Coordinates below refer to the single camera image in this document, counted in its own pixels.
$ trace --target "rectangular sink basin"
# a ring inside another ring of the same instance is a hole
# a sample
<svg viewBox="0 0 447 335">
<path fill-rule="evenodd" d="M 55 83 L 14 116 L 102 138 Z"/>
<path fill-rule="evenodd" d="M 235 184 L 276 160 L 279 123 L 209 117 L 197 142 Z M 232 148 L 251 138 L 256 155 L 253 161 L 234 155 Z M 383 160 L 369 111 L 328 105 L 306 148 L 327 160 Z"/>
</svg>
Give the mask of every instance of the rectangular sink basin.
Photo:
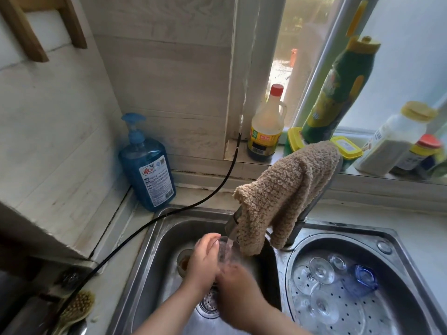
<svg viewBox="0 0 447 335">
<path fill-rule="evenodd" d="M 171 206 L 156 216 L 180 207 Z M 180 286 L 182 277 L 177 268 L 180 253 L 192 249 L 206 233 L 224 235 L 224 226 L 232 214 L 194 208 L 149 227 L 107 335 L 134 332 Z M 445 315 L 395 231 L 309 220 L 287 249 L 274 249 L 268 240 L 267 233 L 260 255 L 243 259 L 243 264 L 253 273 L 269 304 L 307 329 L 315 327 L 314 320 L 305 318 L 308 304 L 314 303 L 313 313 L 320 312 L 326 322 L 323 328 L 312 329 L 314 333 L 447 334 Z M 335 273 L 330 285 L 316 282 L 315 277 L 309 276 L 310 260 L 315 257 L 329 260 L 333 254 L 342 257 L 348 266 L 362 264 L 372 268 L 379 289 L 364 299 L 355 299 L 346 291 L 348 286 L 344 285 L 345 276 L 341 273 Z M 216 294 L 213 287 L 194 309 L 182 334 L 244 334 L 221 320 Z M 331 305 L 324 303 L 325 296 L 330 297 L 337 310 L 336 317 L 329 321 L 326 314 Z"/>
<path fill-rule="evenodd" d="M 182 283 L 177 258 L 193 249 L 206 233 L 224 235 L 230 213 L 189 210 L 160 220 L 147 233 L 108 334 L 130 335 Z M 256 278 L 266 300 L 281 310 L 277 264 L 273 248 L 265 241 L 262 252 L 243 263 Z M 195 308 L 183 334 L 245 334 L 227 325 L 216 309 L 215 288 Z"/>
</svg>

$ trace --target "red lid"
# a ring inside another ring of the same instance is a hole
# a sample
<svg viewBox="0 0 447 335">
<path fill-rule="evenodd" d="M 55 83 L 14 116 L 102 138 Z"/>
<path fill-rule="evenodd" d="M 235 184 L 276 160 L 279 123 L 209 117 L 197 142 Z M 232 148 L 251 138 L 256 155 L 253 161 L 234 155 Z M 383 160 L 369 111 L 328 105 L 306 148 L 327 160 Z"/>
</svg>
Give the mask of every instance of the red lid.
<svg viewBox="0 0 447 335">
<path fill-rule="evenodd" d="M 274 84 L 272 85 L 272 88 L 270 89 L 270 95 L 272 96 L 281 96 L 282 92 L 284 91 L 284 86 L 280 84 Z"/>
<path fill-rule="evenodd" d="M 417 144 L 420 145 L 421 147 L 426 147 L 426 148 L 431 148 L 431 149 L 438 149 L 443 146 L 443 143 L 431 134 L 422 135 L 422 137 L 419 139 L 419 141 L 417 141 Z"/>
</svg>

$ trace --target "dish brush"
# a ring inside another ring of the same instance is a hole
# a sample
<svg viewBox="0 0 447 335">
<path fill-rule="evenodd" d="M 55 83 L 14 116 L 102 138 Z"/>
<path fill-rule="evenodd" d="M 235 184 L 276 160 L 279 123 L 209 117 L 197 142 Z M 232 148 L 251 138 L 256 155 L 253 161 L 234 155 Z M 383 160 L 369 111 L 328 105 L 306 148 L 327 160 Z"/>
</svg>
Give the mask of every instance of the dish brush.
<svg viewBox="0 0 447 335">
<path fill-rule="evenodd" d="M 86 318 L 95 304 L 95 294 L 81 290 L 60 315 L 56 329 L 52 335 L 60 335 L 72 324 Z"/>
</svg>

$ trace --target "blue pump top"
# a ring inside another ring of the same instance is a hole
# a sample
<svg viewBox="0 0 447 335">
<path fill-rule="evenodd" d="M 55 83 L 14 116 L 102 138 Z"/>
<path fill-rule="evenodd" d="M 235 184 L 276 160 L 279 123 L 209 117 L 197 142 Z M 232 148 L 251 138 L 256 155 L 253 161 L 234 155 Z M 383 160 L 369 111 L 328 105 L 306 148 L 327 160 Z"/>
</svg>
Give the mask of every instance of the blue pump top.
<svg viewBox="0 0 447 335">
<path fill-rule="evenodd" d="M 139 144 L 146 139 L 140 129 L 137 129 L 136 124 L 140 121 L 145 121 L 146 118 L 137 113 L 127 113 L 121 117 L 121 120 L 125 121 L 127 128 L 129 129 L 129 141 L 133 144 Z"/>
</svg>

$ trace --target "person's left hand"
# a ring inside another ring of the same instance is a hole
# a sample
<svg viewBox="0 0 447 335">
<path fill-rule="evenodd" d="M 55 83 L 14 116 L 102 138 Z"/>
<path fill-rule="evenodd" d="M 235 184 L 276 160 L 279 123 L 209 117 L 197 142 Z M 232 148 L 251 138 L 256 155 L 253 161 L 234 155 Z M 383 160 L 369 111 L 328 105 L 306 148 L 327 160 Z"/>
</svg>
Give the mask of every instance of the person's left hand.
<svg viewBox="0 0 447 335">
<path fill-rule="evenodd" d="M 218 233 L 205 234 L 195 244 L 188 262 L 183 285 L 197 293 L 199 299 L 210 290 L 216 277 L 220 236 Z"/>
</svg>

